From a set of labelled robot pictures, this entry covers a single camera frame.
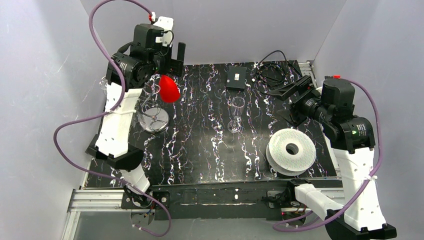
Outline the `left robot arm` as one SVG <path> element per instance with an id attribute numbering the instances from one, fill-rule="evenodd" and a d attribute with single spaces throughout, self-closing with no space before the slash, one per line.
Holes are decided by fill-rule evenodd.
<path id="1" fill-rule="evenodd" d="M 179 42 L 177 58 L 172 58 L 174 21 L 159 17 L 154 23 L 135 26 L 133 41 L 122 46 L 111 56 L 105 79 L 108 114 L 103 118 L 100 133 L 94 137 L 96 159 L 105 160 L 121 171 L 132 191 L 145 193 L 150 182 L 142 168 L 144 152 L 128 143 L 136 104 L 144 85 L 152 76 L 159 75 L 159 95 L 163 102 L 174 103 L 180 90 L 171 76 L 182 77 L 185 43 Z"/>

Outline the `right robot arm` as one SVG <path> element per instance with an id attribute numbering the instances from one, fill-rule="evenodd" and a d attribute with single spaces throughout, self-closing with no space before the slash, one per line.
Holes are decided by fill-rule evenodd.
<path id="1" fill-rule="evenodd" d="M 397 236 L 381 211 L 376 172 L 382 160 L 374 161 L 374 148 L 381 140 L 381 129 L 354 114 L 358 83 L 339 76 L 326 76 L 316 88 L 310 76 L 268 92 L 281 101 L 297 97 L 288 109 L 277 113 L 293 127 L 305 120 L 318 122 L 329 141 L 341 173 L 345 204 L 337 203 L 319 191 L 311 181 L 290 180 L 281 193 L 263 198 L 276 208 L 298 202 L 321 219 L 333 240 L 388 240 Z"/>

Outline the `red wine glass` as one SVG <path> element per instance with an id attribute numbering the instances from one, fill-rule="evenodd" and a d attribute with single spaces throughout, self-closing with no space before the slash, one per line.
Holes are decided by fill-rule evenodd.
<path id="1" fill-rule="evenodd" d="M 180 90 L 171 77 L 161 75 L 158 85 L 160 87 L 159 95 L 163 102 L 174 103 L 180 98 Z"/>

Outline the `clear champagne flute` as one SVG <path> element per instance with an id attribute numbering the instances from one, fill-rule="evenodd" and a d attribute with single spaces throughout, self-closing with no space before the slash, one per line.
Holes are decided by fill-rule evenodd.
<path id="1" fill-rule="evenodd" d="M 241 116 L 245 108 L 245 99 L 243 97 L 237 96 L 233 97 L 230 101 L 230 114 L 231 121 L 228 123 L 227 127 L 231 133 L 239 133 L 242 130 L 242 121 Z"/>

